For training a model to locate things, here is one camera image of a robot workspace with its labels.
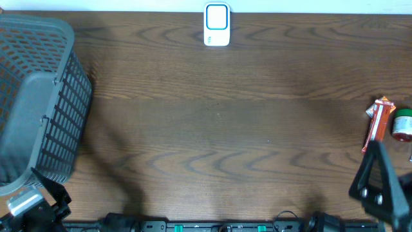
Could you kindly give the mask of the green lid white jar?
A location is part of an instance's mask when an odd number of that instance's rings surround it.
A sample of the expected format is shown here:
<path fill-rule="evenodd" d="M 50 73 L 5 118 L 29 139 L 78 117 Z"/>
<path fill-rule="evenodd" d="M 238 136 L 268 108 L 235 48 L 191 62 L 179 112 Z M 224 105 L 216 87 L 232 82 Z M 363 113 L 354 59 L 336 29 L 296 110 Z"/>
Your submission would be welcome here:
<path fill-rule="evenodd" d="M 393 120 L 392 136 L 401 142 L 411 142 L 411 109 L 397 110 Z"/>

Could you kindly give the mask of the orange snack bar wrapper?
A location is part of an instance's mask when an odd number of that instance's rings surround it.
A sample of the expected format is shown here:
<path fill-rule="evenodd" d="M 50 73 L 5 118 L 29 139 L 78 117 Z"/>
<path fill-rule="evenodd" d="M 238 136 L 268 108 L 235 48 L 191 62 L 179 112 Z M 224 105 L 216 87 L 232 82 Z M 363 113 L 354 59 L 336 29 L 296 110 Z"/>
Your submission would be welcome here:
<path fill-rule="evenodd" d="M 391 101 L 380 101 L 377 99 L 374 104 L 373 117 L 371 118 L 368 136 L 366 137 L 366 141 L 361 150 L 362 154 L 366 153 L 368 144 L 371 140 L 379 142 L 383 141 L 389 116 L 396 109 L 396 106 Z"/>

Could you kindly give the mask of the orange white small box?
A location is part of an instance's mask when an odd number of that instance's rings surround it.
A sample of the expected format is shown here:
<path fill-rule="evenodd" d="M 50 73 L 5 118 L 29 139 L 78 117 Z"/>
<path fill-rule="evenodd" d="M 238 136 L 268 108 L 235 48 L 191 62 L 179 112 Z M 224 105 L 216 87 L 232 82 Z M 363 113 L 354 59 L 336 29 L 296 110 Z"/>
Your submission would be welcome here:
<path fill-rule="evenodd" d="M 385 97 L 385 96 L 381 97 L 379 100 L 380 100 L 380 101 L 389 101 L 389 99 L 388 99 L 387 97 Z M 375 107 L 375 104 L 372 104 L 372 105 L 366 110 L 366 114 L 367 114 L 370 118 L 373 117 L 374 107 Z"/>

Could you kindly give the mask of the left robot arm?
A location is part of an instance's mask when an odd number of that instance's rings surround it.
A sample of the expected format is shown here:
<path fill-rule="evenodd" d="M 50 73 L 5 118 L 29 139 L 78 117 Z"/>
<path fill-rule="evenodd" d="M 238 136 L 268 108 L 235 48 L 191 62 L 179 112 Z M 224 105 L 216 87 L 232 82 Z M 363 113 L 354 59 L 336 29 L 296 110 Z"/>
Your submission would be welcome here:
<path fill-rule="evenodd" d="M 66 232 L 62 220 L 71 213 L 71 197 L 62 184 L 34 168 L 31 171 L 55 203 L 49 204 L 37 188 L 29 187 L 7 202 L 10 212 L 1 217 L 1 231 Z"/>

